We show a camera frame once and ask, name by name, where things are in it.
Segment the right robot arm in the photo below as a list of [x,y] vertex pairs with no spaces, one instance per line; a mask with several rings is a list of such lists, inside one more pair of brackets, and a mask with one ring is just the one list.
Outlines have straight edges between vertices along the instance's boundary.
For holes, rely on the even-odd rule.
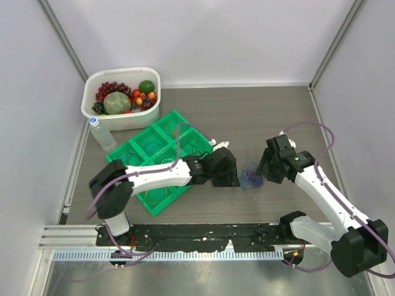
[[297,239],[324,251],[338,271],[348,278],[387,260],[388,227],[371,220],[348,201],[327,178],[307,151],[296,152],[287,135],[266,141],[257,174],[280,184],[290,180],[302,189],[330,221],[324,226],[301,211],[280,218],[279,237],[291,244]]

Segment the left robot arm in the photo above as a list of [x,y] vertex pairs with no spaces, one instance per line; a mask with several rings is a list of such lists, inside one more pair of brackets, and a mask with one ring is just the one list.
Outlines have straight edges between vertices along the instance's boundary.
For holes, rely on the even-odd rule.
[[97,214],[105,222],[110,239],[119,246],[131,240],[125,207],[131,196],[162,187],[202,185],[239,187],[236,158],[226,147],[215,149],[203,158],[187,155],[172,163],[151,166],[125,166],[114,160],[90,182],[93,204],[88,218]]

